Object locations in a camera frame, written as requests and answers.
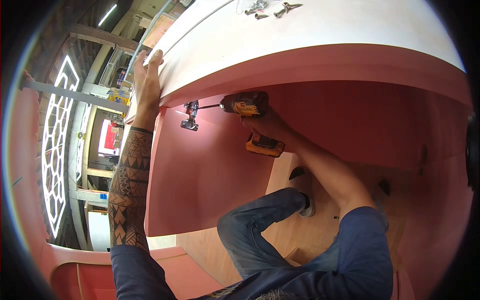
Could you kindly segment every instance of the box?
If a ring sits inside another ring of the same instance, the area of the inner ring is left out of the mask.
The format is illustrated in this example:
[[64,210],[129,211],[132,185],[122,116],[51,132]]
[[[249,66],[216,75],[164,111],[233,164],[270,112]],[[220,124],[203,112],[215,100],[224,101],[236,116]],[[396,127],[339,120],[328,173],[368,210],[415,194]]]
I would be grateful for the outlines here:
[[112,102],[122,103],[124,105],[128,105],[130,102],[130,93],[118,88],[111,88],[107,95],[109,95],[108,99]]

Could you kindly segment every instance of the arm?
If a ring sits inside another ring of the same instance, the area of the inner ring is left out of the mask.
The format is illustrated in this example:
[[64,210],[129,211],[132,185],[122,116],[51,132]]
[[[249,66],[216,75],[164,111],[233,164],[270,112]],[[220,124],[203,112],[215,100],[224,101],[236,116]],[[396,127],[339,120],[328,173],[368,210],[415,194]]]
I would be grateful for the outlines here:
[[148,68],[144,68],[145,56],[142,51],[134,63],[137,113],[108,192],[108,217],[112,247],[132,245],[148,252],[144,219],[153,130],[161,92],[158,67],[163,60],[159,50]]
[[292,147],[338,204],[340,218],[358,207],[375,208],[367,188],[343,160],[294,131],[272,108],[260,118],[244,118],[243,124]]

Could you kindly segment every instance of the yellow drill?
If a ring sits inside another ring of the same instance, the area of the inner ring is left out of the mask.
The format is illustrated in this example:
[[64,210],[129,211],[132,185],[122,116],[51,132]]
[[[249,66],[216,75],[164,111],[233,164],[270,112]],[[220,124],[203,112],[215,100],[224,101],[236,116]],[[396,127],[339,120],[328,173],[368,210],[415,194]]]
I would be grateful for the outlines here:
[[[223,97],[220,104],[201,108],[220,106],[225,112],[236,113],[243,117],[257,118],[268,111],[268,94],[266,92],[241,92]],[[249,152],[279,157],[285,149],[285,143],[252,132],[246,143]]]

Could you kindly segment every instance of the man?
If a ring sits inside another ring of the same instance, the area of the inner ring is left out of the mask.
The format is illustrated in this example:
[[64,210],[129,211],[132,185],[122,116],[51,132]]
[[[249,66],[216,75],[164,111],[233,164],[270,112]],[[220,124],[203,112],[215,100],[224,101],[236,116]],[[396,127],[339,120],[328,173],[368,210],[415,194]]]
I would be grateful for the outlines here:
[[[120,300],[175,299],[165,272],[149,255],[144,232],[162,52],[155,53],[148,68],[142,66],[144,59],[142,51],[134,64],[137,114],[108,194],[110,255]],[[345,162],[295,132],[271,108],[261,118],[245,118],[243,124],[284,141],[306,168],[296,168],[290,175],[296,189],[263,196],[220,218],[218,234],[243,281],[199,299],[390,299],[393,268],[385,237],[388,223],[360,179]],[[340,207],[340,230],[324,253],[293,267],[261,232],[293,213],[303,217],[314,213],[308,191],[310,171]]]

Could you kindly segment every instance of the ceiling light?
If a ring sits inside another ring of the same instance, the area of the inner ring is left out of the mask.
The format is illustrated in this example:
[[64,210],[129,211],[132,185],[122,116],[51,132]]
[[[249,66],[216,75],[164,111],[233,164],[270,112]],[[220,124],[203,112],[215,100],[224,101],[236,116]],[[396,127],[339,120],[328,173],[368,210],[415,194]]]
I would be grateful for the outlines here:
[[108,17],[108,15],[117,7],[117,5],[115,4],[108,12],[107,14],[105,15],[105,17],[103,17],[103,19],[100,21],[100,23],[98,23],[98,26],[100,27],[100,25],[103,23],[103,21],[105,21],[105,19]]

